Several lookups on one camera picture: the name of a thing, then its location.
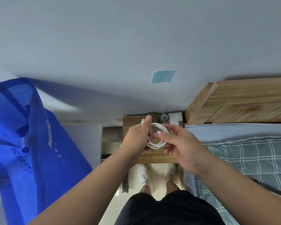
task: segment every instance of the wooden desk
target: wooden desk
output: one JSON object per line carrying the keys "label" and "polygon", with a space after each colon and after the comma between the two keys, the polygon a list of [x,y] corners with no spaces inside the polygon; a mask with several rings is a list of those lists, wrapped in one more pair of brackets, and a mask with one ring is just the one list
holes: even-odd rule
{"label": "wooden desk", "polygon": [[[123,137],[125,137],[131,126],[141,123],[146,115],[139,116],[125,116],[123,117]],[[159,139],[155,139],[153,143],[158,143]],[[139,157],[138,163],[178,163],[176,158],[172,155],[165,155],[163,153],[163,147],[161,149],[155,149],[152,153],[142,153]]]}

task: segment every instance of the shoelace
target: shoelace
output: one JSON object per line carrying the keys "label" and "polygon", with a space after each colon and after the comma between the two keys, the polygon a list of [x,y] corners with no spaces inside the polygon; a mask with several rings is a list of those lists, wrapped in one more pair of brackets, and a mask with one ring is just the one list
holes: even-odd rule
{"label": "shoelace", "polygon": [[141,175],[141,182],[148,180],[148,176],[147,176],[146,172],[142,172],[142,173],[140,173],[140,175]]}
{"label": "shoelace", "polygon": [[171,176],[174,173],[174,168],[173,167],[169,167],[167,170],[167,176]]}

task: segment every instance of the white sneaker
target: white sneaker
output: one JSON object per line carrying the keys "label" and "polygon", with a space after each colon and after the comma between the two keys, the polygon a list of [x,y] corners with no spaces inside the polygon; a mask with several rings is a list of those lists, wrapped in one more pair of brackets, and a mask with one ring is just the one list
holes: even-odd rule
{"label": "white sneaker", "polygon": [[165,164],[165,186],[167,186],[168,181],[174,182],[176,173],[176,166],[174,163]]}
{"label": "white sneaker", "polygon": [[153,193],[153,185],[149,176],[149,170],[145,164],[140,164],[140,166],[138,167],[138,178],[141,181],[141,186],[149,186],[151,189],[151,193]]}

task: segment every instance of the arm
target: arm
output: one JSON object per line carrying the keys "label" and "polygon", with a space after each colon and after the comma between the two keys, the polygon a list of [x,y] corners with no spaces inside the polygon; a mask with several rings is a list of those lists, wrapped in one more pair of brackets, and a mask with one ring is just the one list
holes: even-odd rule
{"label": "arm", "polygon": [[165,147],[165,153],[175,156],[183,168],[199,176],[241,225],[281,224],[280,197],[216,158],[191,132],[176,125],[165,124],[165,127],[177,134],[159,135],[171,144]]}
{"label": "arm", "polygon": [[114,154],[40,213],[30,225],[98,224],[128,170],[144,151],[151,121],[152,117],[148,115],[142,126],[132,126]]}

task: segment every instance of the left hand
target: left hand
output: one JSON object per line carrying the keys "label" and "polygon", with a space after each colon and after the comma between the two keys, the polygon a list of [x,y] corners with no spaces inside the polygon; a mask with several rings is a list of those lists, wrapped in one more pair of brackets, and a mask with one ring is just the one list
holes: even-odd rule
{"label": "left hand", "polygon": [[146,147],[148,136],[152,140],[152,128],[151,128],[152,117],[147,115],[143,125],[137,124],[131,126],[123,139],[121,148],[128,150],[137,159],[142,152],[151,153],[152,148]]}

